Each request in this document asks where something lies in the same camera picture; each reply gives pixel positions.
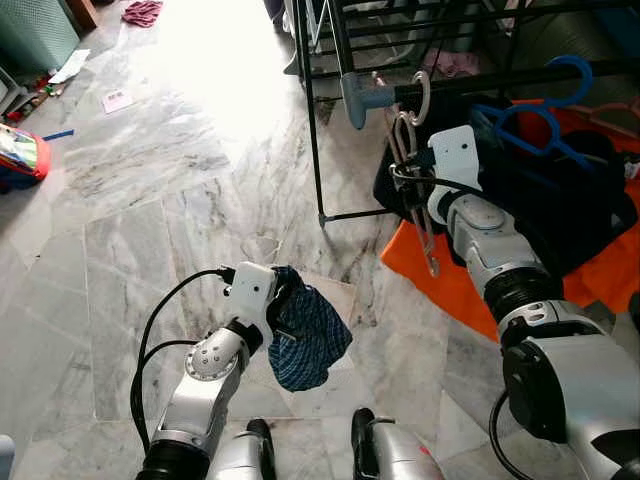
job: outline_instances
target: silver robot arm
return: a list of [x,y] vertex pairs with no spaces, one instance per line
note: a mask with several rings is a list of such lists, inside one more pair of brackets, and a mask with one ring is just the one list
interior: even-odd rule
[[638,365],[563,299],[561,279],[511,215],[471,194],[440,210],[498,323],[515,419],[538,438],[568,444],[589,480],[640,478]]
[[273,270],[243,262],[229,295],[228,324],[194,345],[185,373],[153,434],[137,480],[202,480],[226,423],[229,400],[251,355],[271,343],[267,308]]

